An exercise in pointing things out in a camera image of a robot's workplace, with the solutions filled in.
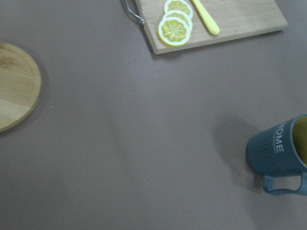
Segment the dark teal mug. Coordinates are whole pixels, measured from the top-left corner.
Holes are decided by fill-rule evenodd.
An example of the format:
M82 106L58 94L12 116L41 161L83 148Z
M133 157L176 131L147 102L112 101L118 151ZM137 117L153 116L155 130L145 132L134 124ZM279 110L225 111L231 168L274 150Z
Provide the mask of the dark teal mug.
M307 164L298 152L294 142L294 129L301 124L306 114L280 123L253 136L246 147L247 161L251 168L263 176L263 190L280 196L307 194ZM298 189L274 189L274 179L278 177L300 176Z

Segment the wooden mug rack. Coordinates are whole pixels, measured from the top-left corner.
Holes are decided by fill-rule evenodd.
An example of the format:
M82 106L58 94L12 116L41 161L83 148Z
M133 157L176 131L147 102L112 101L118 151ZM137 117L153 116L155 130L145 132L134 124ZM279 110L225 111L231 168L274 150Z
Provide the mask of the wooden mug rack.
M0 43L0 131L24 121L35 109L42 88L37 62L23 49Z

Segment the yellow plastic knife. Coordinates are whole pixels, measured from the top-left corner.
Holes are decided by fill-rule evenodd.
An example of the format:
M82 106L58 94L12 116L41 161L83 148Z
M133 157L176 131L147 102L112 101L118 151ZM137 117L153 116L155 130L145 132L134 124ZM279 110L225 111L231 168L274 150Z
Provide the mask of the yellow plastic knife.
M215 22L215 20L212 18L212 16L209 14L209 12L206 10L206 8L203 6L203 4L199 0L192 0L196 10L198 11L201 19L203 20L205 26L207 27L208 31L212 35L218 35L220 33L220 28Z

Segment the wooden cutting board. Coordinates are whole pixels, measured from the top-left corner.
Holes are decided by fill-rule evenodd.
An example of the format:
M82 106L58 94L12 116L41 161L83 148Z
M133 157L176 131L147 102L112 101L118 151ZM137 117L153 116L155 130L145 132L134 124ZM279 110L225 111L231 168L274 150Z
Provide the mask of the wooden cutting board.
M288 22L273 0L203 0L202 5L220 28L212 35L196 9L193 9L192 31L182 46L168 46L158 36L158 25L164 15L164 0L137 0L137 11L145 20L144 31L154 54L164 54L283 30Z

